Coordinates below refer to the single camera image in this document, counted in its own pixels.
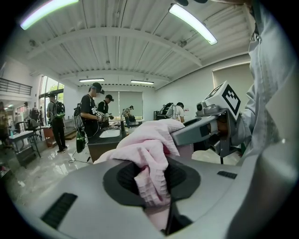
hand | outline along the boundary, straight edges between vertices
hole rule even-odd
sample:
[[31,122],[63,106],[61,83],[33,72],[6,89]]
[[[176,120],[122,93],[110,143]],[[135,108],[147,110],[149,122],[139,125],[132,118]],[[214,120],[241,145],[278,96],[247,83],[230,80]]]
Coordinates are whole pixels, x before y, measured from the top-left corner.
[[220,135],[227,135],[228,134],[228,123],[226,119],[217,119],[217,126],[218,126],[218,131],[220,132]]

white marker cube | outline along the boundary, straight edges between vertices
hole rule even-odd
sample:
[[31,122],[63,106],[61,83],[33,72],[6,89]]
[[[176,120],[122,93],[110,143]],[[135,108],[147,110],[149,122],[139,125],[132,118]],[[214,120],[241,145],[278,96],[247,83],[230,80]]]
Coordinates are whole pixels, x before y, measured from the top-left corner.
[[217,86],[204,102],[207,106],[218,105],[220,109],[228,108],[235,120],[239,116],[241,100],[227,81]]

person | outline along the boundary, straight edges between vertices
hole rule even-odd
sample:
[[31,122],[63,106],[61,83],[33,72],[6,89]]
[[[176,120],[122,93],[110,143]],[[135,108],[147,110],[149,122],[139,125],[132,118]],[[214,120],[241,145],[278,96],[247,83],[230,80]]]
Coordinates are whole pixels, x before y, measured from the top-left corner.
[[90,86],[88,94],[84,95],[81,99],[80,116],[88,138],[93,137],[100,128],[99,122],[102,120],[97,117],[98,110],[93,97],[99,97],[101,93],[105,93],[101,84],[95,82]]
[[182,102],[178,102],[176,106],[173,106],[172,118],[184,123],[184,104]]
[[[231,138],[235,146],[245,144],[243,161],[248,156],[260,154],[268,145],[280,140],[266,104],[287,80],[299,78],[299,63],[283,29],[262,4],[255,0],[221,2],[245,3],[256,20],[249,45],[254,84],[247,92],[249,101],[237,119],[237,132]],[[227,134],[225,121],[218,121],[218,131]]]
[[28,102],[24,102],[24,105],[25,105],[25,109],[23,112],[23,119],[24,122],[27,122],[28,127],[30,127],[30,109],[28,107]]
[[14,113],[14,127],[18,133],[21,132],[20,122],[21,122],[20,114],[15,112]]
[[3,102],[0,102],[0,139],[5,146],[9,145],[8,140],[8,114],[4,109]]
[[[100,112],[102,112],[104,114],[108,113],[108,109],[109,109],[108,104],[111,101],[114,101],[114,99],[112,98],[112,95],[106,95],[105,99],[103,101],[99,102],[99,104],[98,104],[98,111],[100,111]],[[112,115],[110,115],[109,118],[111,120],[114,119],[114,117]],[[108,127],[108,126],[109,126],[109,120],[107,119],[105,122],[102,123],[101,128],[105,128],[105,127]]]
[[126,125],[130,128],[130,120],[129,117],[131,116],[131,110],[134,110],[134,107],[131,105],[129,108],[125,109],[124,117],[126,120]]
[[34,102],[34,107],[32,108],[32,110],[37,110],[36,102]]
[[39,114],[39,111],[36,107],[36,102],[34,102],[34,107],[32,108],[32,111],[31,111],[31,118],[33,120],[35,120],[36,122],[38,120],[38,114]]
[[50,102],[48,103],[47,107],[47,117],[50,119],[50,124],[52,125],[52,130],[54,134],[54,138],[56,143],[59,147],[57,151],[58,154],[64,153],[67,149],[65,145],[65,138],[64,138],[64,121],[62,118],[55,118],[54,114],[54,106],[55,106],[55,95],[50,93],[49,95]]
[[41,122],[41,126],[43,126],[43,119],[43,107],[41,106],[39,110],[39,121]]

white wall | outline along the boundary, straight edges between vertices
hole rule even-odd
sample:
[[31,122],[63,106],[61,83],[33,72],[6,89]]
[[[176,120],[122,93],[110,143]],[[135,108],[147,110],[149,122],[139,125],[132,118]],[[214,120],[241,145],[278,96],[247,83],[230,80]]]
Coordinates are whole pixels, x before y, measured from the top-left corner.
[[[72,119],[74,115],[74,108],[77,103],[80,103],[81,98],[88,93],[88,86],[78,87],[74,90],[70,87],[64,87],[64,106],[65,118],[69,116]],[[105,91],[142,91],[143,92],[143,118],[145,121],[153,120],[155,107],[155,89],[143,86],[128,86],[128,85],[103,85]]]
[[219,86],[223,82],[228,81],[229,85],[241,100],[240,111],[242,112],[249,100],[246,93],[254,83],[249,64],[217,70],[214,71],[213,74],[215,86]]
[[30,74],[33,73],[33,71],[31,71],[26,65],[23,65],[10,57],[7,57],[5,62],[5,67],[1,72],[2,78],[29,85],[32,86],[32,88],[30,96],[0,91],[0,99],[28,101],[30,109],[33,108],[34,102],[38,104],[39,85],[42,76],[37,73],[31,76]]
[[196,104],[205,99],[213,90],[213,71],[240,63],[249,62],[248,54],[230,58],[228,60],[209,65],[194,73],[176,80],[156,91],[156,110],[160,110],[163,105],[173,102],[182,102],[186,120],[195,117],[197,111]]

fluorescent light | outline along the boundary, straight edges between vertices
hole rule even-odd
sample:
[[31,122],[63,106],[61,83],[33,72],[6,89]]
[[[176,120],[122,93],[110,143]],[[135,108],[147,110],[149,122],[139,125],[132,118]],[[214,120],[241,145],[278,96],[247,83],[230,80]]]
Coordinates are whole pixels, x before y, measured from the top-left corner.
[[65,7],[71,3],[78,2],[79,0],[51,0],[46,4],[42,5],[39,9],[29,15],[22,23],[21,28],[24,30],[28,29],[31,25],[36,23],[41,18],[45,17],[49,13]]
[[84,79],[84,80],[79,80],[80,82],[91,82],[91,81],[104,81],[104,78],[99,78],[99,79]]
[[177,16],[178,18],[188,23],[195,30],[197,30],[211,45],[217,43],[217,40],[212,35],[212,33],[210,33],[210,31],[199,20],[197,20],[191,13],[187,12],[179,5],[173,4],[168,11],[171,14]]
[[131,80],[131,83],[153,84],[154,82],[143,81],[143,80]]

